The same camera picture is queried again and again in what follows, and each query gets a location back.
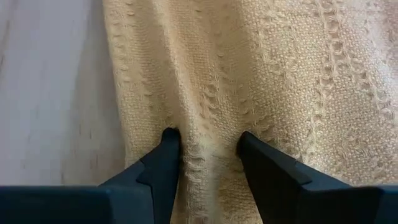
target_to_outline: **wood grain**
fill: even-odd
[[[123,169],[101,1],[1,1],[0,58],[0,185],[99,184]]]

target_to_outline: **textured cloth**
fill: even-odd
[[[250,131],[353,185],[398,181],[397,1],[104,0],[126,165],[178,127],[176,223],[259,223]]]

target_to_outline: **black plastic object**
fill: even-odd
[[[98,187],[0,187],[0,223],[170,223],[180,134]]]
[[[264,223],[398,223],[398,187],[351,187],[249,132],[237,153]]]

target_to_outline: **white painted floor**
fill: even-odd
[[[123,170],[101,0],[0,0],[0,62],[0,185]]]

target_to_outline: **beige woven fabric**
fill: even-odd
[[[244,130],[353,185],[398,182],[397,1],[104,0],[104,11],[126,165],[167,126],[182,134],[177,223],[260,222],[234,154]]]

